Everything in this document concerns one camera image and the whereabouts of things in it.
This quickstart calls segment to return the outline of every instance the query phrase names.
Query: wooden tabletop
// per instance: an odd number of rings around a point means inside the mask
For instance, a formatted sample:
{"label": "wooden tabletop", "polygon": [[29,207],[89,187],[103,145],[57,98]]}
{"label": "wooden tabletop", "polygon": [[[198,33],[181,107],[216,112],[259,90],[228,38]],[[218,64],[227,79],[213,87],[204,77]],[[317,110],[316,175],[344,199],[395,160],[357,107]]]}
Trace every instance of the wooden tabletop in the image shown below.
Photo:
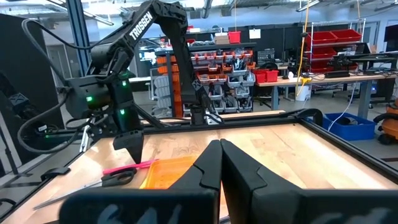
{"label": "wooden tabletop", "polygon": [[[308,189],[398,189],[398,186],[299,124],[222,129],[145,136],[142,160],[199,156],[214,139],[225,138],[291,183]],[[104,169],[133,161],[125,150],[113,150],[102,139],[80,156],[65,176],[54,178],[4,223],[46,223],[58,218],[61,202],[33,211],[48,199],[96,181]],[[139,188],[147,170],[140,170],[125,188]],[[224,195],[220,217],[228,214]]]}
{"label": "wooden tabletop", "polygon": [[[395,75],[391,75],[385,77],[384,75],[355,75],[351,74],[350,77],[342,77],[342,78],[324,78],[325,75],[318,75],[311,80],[309,84],[320,84],[320,83],[336,83],[336,82],[356,82],[356,81],[365,81],[365,80],[378,80],[383,78],[397,78]],[[296,85],[296,81],[294,80],[284,80],[282,77],[278,77],[277,82],[270,83],[256,83],[257,86],[294,86]]]}

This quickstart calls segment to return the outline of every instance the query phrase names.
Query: yellow cord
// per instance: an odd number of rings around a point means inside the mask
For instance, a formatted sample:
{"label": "yellow cord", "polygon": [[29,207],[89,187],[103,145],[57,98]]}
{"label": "yellow cord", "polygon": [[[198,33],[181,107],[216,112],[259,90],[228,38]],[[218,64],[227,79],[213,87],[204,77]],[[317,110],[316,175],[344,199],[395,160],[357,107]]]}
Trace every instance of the yellow cord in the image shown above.
{"label": "yellow cord", "polygon": [[[305,23],[304,23],[304,32],[307,32],[307,24],[308,24],[308,12],[310,9],[310,0],[307,0],[307,10],[305,11]],[[303,64],[303,54],[304,54],[304,41],[305,37],[302,38],[301,41],[301,53],[300,53],[300,65],[298,66],[298,71],[297,71],[297,81],[296,81],[296,96],[298,96],[300,93],[297,94],[297,88],[299,87],[299,80],[300,80],[300,74],[301,74],[301,66]]]}

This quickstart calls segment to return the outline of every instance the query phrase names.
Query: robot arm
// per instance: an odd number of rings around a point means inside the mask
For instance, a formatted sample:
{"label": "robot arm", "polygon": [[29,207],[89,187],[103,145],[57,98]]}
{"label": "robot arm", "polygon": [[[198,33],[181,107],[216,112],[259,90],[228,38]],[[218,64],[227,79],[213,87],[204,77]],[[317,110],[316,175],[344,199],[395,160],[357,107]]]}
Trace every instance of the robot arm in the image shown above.
{"label": "robot arm", "polygon": [[[193,70],[185,39],[187,13],[179,3],[159,0],[146,1],[123,25],[105,37],[91,50],[91,65],[83,78],[67,80],[72,89],[66,102],[67,110],[75,119],[92,118],[94,111],[108,107],[117,134],[113,146],[126,148],[136,163],[141,161],[142,126],[138,115],[156,128],[164,126],[135,103],[126,71],[134,56],[134,47],[152,23],[160,25],[170,39],[178,68],[182,101],[190,105],[192,124],[206,124],[205,111],[214,113],[211,101]],[[92,127],[91,136],[106,137],[105,126]]]}

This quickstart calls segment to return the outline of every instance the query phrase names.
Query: blue container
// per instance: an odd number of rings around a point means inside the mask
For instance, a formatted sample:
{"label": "blue container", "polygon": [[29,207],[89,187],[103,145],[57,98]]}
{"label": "blue container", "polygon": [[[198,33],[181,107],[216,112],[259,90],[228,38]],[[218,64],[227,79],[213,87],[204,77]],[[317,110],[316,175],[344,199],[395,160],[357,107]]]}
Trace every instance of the blue container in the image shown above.
{"label": "blue container", "polygon": [[[327,130],[329,125],[340,115],[341,113],[325,114],[323,117],[323,128]],[[375,122],[368,121],[349,113],[345,113],[342,117],[354,118],[358,122],[358,125],[341,125],[335,122],[330,128],[331,133],[347,141],[367,140],[374,138],[374,128],[376,127]]]}

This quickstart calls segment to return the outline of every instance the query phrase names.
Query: white bucket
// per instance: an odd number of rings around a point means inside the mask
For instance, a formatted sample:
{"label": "white bucket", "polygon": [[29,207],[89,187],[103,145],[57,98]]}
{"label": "white bucket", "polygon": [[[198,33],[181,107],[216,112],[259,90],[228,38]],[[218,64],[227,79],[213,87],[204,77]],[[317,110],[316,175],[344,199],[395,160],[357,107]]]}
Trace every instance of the white bucket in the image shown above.
{"label": "white bucket", "polygon": [[300,93],[298,96],[296,96],[297,101],[305,101],[306,98],[311,98],[311,85],[297,87],[297,93]]}

